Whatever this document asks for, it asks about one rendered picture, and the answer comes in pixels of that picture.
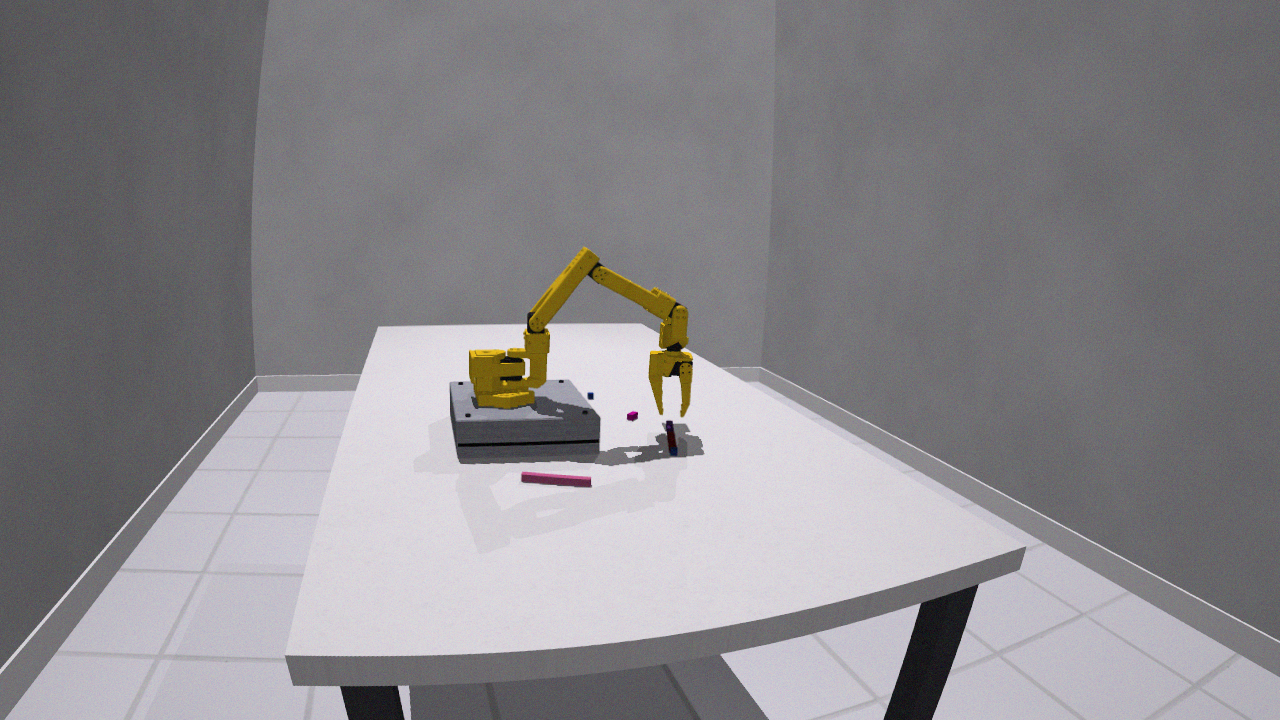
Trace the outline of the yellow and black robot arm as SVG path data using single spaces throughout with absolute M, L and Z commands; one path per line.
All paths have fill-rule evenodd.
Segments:
M 689 345 L 689 337 L 686 337 L 689 311 L 686 307 L 657 287 L 649 292 L 611 272 L 598 263 L 599 260 L 600 258 L 594 252 L 582 247 L 564 272 L 550 284 L 529 313 L 527 329 L 524 331 L 525 348 L 508 348 L 507 356 L 504 350 L 472 351 L 474 392 L 476 395 L 477 386 L 479 406 L 509 409 L 534 404 L 535 393 L 529 388 L 539 388 L 547 383 L 547 354 L 550 352 L 550 333 L 545 327 L 586 275 L 663 319 L 659 336 L 660 348 L 667 348 L 671 352 L 685 348 L 686 342 Z M 526 378 L 522 378 L 525 375 L 524 357 L 530 360 L 530 375 Z

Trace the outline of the pink flat bar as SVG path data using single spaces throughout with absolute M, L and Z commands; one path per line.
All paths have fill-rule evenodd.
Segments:
M 522 471 L 521 480 L 534 482 L 534 483 L 547 483 L 558 486 L 584 486 L 591 487 L 591 477 L 570 477 L 558 474 L 545 474 L 534 471 Z

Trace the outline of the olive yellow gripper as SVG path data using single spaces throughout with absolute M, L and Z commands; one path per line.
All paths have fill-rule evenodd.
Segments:
M 681 383 L 681 396 L 682 396 L 680 416 L 685 416 L 690 405 L 690 395 L 691 395 L 692 354 L 681 352 L 681 350 L 671 352 L 667 350 L 650 351 L 648 377 L 660 415 L 663 415 L 662 375 L 663 377 L 678 375 L 678 380 Z

